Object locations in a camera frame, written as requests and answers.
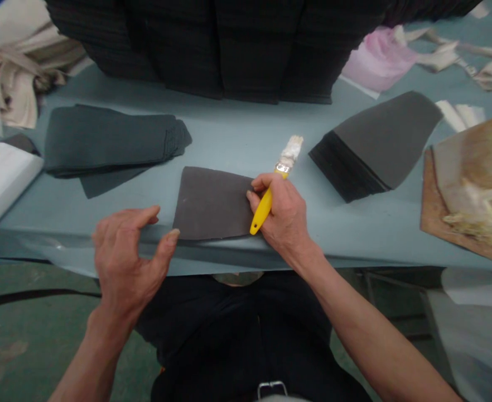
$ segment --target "paintbrush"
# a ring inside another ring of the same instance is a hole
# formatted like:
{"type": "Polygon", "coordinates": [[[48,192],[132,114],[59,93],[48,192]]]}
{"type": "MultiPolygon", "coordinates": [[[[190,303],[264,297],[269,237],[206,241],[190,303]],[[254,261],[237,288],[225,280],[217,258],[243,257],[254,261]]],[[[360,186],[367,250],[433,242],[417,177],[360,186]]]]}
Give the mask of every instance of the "paintbrush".
{"type": "MultiPolygon", "coordinates": [[[[287,146],[281,153],[278,163],[274,168],[274,173],[279,173],[286,179],[291,172],[292,167],[295,165],[296,159],[300,154],[300,149],[302,148],[303,137],[292,136],[287,146]]],[[[264,221],[267,219],[270,210],[272,209],[272,191],[270,188],[267,189],[255,214],[253,216],[252,225],[250,226],[250,234],[254,235],[257,233],[264,221]]]]}

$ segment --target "belt buckle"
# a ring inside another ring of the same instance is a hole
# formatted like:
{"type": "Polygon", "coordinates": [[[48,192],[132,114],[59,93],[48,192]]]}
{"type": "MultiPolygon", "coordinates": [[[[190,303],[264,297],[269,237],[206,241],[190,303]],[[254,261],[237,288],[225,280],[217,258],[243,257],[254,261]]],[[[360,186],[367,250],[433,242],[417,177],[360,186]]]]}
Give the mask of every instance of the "belt buckle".
{"type": "Polygon", "coordinates": [[[283,388],[283,392],[285,393],[285,396],[289,396],[289,394],[287,393],[287,388],[285,387],[283,381],[261,382],[257,387],[257,400],[261,400],[261,390],[263,388],[274,389],[277,386],[283,388]]]}

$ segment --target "hand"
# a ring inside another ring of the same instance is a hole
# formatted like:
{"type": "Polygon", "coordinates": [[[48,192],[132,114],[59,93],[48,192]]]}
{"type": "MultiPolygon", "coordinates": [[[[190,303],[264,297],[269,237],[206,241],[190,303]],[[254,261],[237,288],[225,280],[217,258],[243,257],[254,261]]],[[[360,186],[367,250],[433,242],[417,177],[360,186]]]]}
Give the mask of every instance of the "hand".
{"type": "MultiPolygon", "coordinates": [[[[252,182],[256,192],[272,190],[272,211],[261,226],[264,238],[289,262],[289,258],[304,248],[310,237],[307,233],[306,202],[296,187],[284,180],[278,173],[266,173],[257,176],[252,182]]],[[[248,191],[252,212],[255,213],[261,201],[256,193],[248,191]]]]}
{"type": "Polygon", "coordinates": [[[92,239],[102,291],[101,307],[135,322],[162,285],[177,245],[179,230],[164,236],[153,259],[138,256],[140,229],[158,222],[161,208],[126,209],[101,220],[92,239]]]}

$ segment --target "person's left hand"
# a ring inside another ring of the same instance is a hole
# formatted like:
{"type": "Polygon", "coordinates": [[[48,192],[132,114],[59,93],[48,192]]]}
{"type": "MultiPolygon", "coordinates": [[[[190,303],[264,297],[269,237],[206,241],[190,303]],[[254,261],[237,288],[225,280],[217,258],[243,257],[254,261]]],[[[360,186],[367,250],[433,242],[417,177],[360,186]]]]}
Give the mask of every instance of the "person's left hand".
{"type": "Polygon", "coordinates": [[[101,220],[92,239],[99,275],[101,306],[120,319],[138,319],[161,287],[172,259],[179,230],[173,229],[157,246],[153,259],[138,256],[140,229],[158,222],[161,208],[126,209],[101,220]]]}

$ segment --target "yellow brush handle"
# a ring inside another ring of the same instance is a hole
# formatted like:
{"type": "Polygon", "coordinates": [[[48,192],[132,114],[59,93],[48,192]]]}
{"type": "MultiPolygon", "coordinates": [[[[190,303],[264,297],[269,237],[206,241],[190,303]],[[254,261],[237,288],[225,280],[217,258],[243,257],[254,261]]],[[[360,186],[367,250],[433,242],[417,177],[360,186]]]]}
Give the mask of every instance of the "yellow brush handle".
{"type": "MultiPolygon", "coordinates": [[[[274,173],[279,173],[286,179],[289,176],[289,173],[283,173],[279,170],[275,170],[274,173]]],[[[261,202],[255,211],[253,216],[252,225],[250,226],[250,235],[254,235],[257,233],[264,221],[267,220],[268,214],[270,214],[270,210],[272,209],[272,191],[270,187],[264,194],[263,198],[261,198],[261,202]]]]}

